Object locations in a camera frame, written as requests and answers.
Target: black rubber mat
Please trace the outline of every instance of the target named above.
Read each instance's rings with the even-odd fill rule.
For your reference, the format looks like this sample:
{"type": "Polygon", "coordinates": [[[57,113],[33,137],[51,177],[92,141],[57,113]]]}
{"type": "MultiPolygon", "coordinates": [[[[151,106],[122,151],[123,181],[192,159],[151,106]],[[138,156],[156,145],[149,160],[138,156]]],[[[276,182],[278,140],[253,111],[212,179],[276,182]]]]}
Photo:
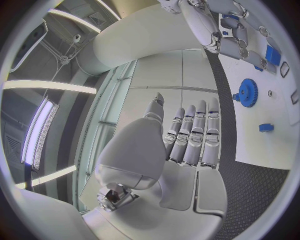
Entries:
{"type": "MultiPolygon", "coordinates": [[[[218,22],[219,15],[213,13],[218,22]]],[[[268,208],[289,171],[236,161],[237,125],[234,103],[219,55],[206,51],[215,78],[221,110],[221,156],[228,209],[216,240],[231,240],[247,229],[268,208]]]]}

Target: security camera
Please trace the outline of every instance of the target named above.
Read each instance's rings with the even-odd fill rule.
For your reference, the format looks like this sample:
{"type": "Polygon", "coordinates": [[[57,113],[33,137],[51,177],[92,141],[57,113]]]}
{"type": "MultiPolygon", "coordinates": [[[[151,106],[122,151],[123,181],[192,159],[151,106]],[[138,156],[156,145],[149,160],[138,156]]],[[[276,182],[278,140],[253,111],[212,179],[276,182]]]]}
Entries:
{"type": "Polygon", "coordinates": [[[74,42],[74,43],[78,43],[78,42],[80,41],[80,38],[81,38],[81,36],[80,36],[79,34],[75,35],[75,36],[73,37],[73,42],[74,42]]]}

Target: air vent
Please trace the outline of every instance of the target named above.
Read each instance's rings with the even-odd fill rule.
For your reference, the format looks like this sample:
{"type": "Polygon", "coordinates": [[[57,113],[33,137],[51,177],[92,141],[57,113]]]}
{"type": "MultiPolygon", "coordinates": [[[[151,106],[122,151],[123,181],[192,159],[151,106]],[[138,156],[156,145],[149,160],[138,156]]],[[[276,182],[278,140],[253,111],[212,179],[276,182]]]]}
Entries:
{"type": "Polygon", "coordinates": [[[21,142],[14,137],[4,134],[4,153],[6,159],[12,162],[21,162],[21,142]]]}
{"type": "Polygon", "coordinates": [[[96,26],[101,26],[102,24],[106,23],[105,18],[99,13],[95,12],[89,16],[89,18],[93,21],[96,26]]]}

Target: blue block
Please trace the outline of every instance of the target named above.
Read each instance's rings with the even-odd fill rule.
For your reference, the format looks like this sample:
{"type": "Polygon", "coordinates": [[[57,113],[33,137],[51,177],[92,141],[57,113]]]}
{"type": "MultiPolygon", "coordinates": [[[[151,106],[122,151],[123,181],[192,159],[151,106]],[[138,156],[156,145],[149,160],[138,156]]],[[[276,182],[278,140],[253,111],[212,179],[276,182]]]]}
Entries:
{"type": "Polygon", "coordinates": [[[258,66],[254,66],[254,68],[256,69],[256,70],[259,70],[259,71],[263,71],[263,69],[261,69],[261,68],[259,68],[258,66]]]}
{"type": "Polygon", "coordinates": [[[266,46],[265,59],[267,59],[271,64],[280,65],[281,55],[280,53],[270,45],[266,46]]]}
{"type": "Polygon", "coordinates": [[[240,20],[238,16],[234,16],[234,15],[226,15],[226,14],[222,14],[222,18],[232,18],[235,20],[240,20]]]}
{"type": "Polygon", "coordinates": [[[274,126],[271,125],[270,123],[265,123],[265,124],[259,125],[259,131],[261,133],[270,132],[273,130],[274,130],[274,126]]]}

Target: blue object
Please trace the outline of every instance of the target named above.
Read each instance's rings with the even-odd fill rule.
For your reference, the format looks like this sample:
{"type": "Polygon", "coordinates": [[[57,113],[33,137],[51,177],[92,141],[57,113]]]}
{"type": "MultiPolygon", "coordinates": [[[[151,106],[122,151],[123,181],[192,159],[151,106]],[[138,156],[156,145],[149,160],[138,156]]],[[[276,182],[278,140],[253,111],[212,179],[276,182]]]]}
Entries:
{"type": "Polygon", "coordinates": [[[270,132],[274,130],[274,126],[271,125],[270,123],[264,123],[259,125],[259,131],[261,133],[265,133],[265,132],[270,132]]]}
{"type": "Polygon", "coordinates": [[[222,18],[232,18],[235,20],[240,20],[238,16],[234,16],[234,15],[226,15],[226,14],[222,14],[222,18]]]}
{"type": "Polygon", "coordinates": [[[271,64],[280,65],[281,55],[280,53],[270,45],[266,46],[265,59],[267,59],[271,64]]]}
{"type": "Polygon", "coordinates": [[[259,96],[259,89],[256,82],[250,78],[244,79],[240,84],[238,96],[240,103],[244,107],[253,107],[259,96]]]}
{"type": "Polygon", "coordinates": [[[259,71],[263,71],[263,69],[261,69],[261,68],[259,68],[258,66],[254,66],[254,68],[256,69],[256,70],[259,70],[259,71]]]}
{"type": "Polygon", "coordinates": [[[232,99],[233,99],[233,100],[236,100],[237,102],[239,102],[239,101],[240,101],[239,94],[238,94],[238,93],[233,94],[233,95],[232,95],[232,99]]]}

